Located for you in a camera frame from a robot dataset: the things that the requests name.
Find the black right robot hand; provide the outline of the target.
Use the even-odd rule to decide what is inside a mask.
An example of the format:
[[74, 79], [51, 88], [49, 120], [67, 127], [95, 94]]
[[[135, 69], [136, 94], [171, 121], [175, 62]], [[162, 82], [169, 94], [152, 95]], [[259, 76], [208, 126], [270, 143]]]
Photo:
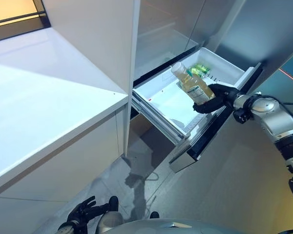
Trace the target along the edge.
[[193, 105], [193, 109], [201, 114], [212, 113], [223, 106], [232, 108], [235, 99], [237, 98], [238, 94], [241, 93], [240, 90], [234, 87], [221, 84], [211, 84], [208, 87], [213, 91], [215, 97], [205, 102], [204, 104], [197, 105], [194, 103]]

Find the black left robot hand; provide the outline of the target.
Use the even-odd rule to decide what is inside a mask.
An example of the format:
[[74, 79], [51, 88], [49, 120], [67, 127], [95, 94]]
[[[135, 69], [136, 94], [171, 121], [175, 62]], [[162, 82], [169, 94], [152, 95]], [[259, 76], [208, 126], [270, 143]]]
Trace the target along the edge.
[[96, 206], [95, 196], [79, 203], [68, 215], [67, 222], [73, 222], [77, 225], [87, 224], [92, 219], [105, 214], [110, 211], [112, 205], [106, 203], [104, 205]]

